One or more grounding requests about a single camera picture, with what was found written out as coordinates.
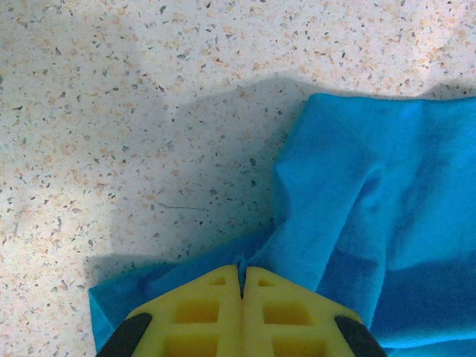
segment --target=white speckled surface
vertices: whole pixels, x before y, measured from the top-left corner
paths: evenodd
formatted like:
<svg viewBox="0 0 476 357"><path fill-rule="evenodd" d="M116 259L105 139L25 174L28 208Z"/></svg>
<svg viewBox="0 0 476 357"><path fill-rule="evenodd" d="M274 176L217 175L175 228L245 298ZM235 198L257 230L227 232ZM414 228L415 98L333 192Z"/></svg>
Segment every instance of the white speckled surface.
<svg viewBox="0 0 476 357"><path fill-rule="evenodd" d="M1 354L93 356L88 287L266 224L272 162L309 94L474 95L475 13L2 1Z"/></svg>

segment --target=speckled countertop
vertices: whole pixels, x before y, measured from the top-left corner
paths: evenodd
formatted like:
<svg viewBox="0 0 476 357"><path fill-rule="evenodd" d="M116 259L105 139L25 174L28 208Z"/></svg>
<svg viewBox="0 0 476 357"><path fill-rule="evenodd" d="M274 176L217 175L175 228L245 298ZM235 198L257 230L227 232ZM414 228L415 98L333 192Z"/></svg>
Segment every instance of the speckled countertop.
<svg viewBox="0 0 476 357"><path fill-rule="evenodd" d="M0 351L93 356L87 289L265 225L327 91L474 95L474 1L0 4Z"/></svg>

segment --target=black rubber tip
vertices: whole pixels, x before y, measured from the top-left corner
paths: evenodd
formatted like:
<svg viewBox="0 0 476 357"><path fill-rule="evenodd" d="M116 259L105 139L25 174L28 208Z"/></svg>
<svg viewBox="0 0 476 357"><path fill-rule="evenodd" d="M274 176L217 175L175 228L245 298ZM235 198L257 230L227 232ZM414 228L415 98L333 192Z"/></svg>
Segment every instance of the black rubber tip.
<svg viewBox="0 0 476 357"><path fill-rule="evenodd" d="M123 321L96 357L132 357L150 321L145 312Z"/></svg>
<svg viewBox="0 0 476 357"><path fill-rule="evenodd" d="M367 327L347 316L335 317L335 323L355 357L387 357Z"/></svg>

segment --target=terrazzo floor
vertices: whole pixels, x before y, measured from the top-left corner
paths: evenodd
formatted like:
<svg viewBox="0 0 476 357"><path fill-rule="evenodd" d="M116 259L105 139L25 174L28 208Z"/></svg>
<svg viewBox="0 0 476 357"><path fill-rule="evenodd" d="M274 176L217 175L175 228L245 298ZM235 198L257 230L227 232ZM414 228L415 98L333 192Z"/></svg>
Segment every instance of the terrazzo floor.
<svg viewBox="0 0 476 357"><path fill-rule="evenodd" d="M87 289L271 219L314 92L476 93L475 1L1 1L0 355L93 356Z"/></svg>

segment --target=blue microfiber towel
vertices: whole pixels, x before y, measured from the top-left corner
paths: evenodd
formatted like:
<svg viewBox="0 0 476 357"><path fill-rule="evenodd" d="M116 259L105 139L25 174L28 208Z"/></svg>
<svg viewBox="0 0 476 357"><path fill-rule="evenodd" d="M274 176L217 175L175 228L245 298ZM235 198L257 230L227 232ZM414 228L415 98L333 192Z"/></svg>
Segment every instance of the blue microfiber towel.
<svg viewBox="0 0 476 357"><path fill-rule="evenodd" d="M89 290L97 348L136 306L225 264L348 306L390 356L476 351L476 98L315 94L274 168L274 224Z"/></svg>

